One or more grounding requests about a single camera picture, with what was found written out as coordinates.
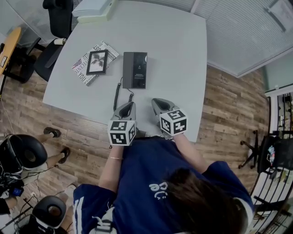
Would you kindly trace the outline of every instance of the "floor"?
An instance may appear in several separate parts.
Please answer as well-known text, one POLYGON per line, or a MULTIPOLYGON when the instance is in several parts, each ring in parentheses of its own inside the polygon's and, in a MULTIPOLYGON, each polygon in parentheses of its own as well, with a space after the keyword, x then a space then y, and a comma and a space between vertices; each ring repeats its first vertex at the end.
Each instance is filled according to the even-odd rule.
MULTIPOLYGON (((46 178, 26 186, 23 198, 30 198, 32 192, 36 197, 54 195, 71 183, 97 184, 109 154, 106 125, 43 104, 46 85, 47 82, 36 73, 23 85, 7 78, 2 94, 15 134, 38 135, 46 126, 58 128, 62 132, 61 137, 44 144, 48 155, 57 154, 65 146, 72 151, 65 164, 46 172, 46 178)), ((0 111, 0 132, 12 133, 2 104, 0 111)), ((240 146, 239 142, 251 141, 254 137, 252 131, 256 129, 260 132, 261 141, 268 129, 268 117, 268 101, 259 70, 236 79, 220 70, 207 68, 196 147, 209 161, 226 161, 249 191, 257 173, 249 166, 238 169, 248 155, 248 149, 240 146)))

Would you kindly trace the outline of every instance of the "sandal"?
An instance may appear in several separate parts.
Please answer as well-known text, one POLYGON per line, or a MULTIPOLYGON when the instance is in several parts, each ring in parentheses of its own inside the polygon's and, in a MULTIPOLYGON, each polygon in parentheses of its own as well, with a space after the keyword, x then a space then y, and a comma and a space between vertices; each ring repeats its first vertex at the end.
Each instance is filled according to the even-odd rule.
POLYGON ((51 127, 46 127, 44 129, 44 134, 49 134, 49 133, 53 133, 54 134, 53 138, 56 138, 56 137, 61 136, 61 132, 58 129, 51 128, 51 127))
POLYGON ((65 154, 65 157, 60 159, 58 161, 58 163, 60 164, 64 164, 68 158, 68 156, 70 155, 70 149, 68 147, 65 147, 60 153, 64 153, 65 154))

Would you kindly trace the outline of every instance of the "newspaper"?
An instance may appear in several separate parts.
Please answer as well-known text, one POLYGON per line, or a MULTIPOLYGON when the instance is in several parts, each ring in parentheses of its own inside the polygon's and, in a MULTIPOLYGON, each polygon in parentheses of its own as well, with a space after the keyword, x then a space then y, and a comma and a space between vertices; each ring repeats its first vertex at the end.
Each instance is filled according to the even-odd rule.
POLYGON ((109 64, 115 60, 119 54, 115 51, 112 47, 110 47, 105 41, 101 41, 98 45, 95 45, 90 51, 88 51, 80 60, 78 60, 73 66, 72 69, 77 74, 77 76, 82 80, 82 82, 86 86, 90 86, 96 78, 99 77, 98 74, 96 75, 87 75, 87 63, 88 58, 90 56, 91 51, 97 50, 108 50, 108 57, 107 57, 107 67, 108 69, 109 64))

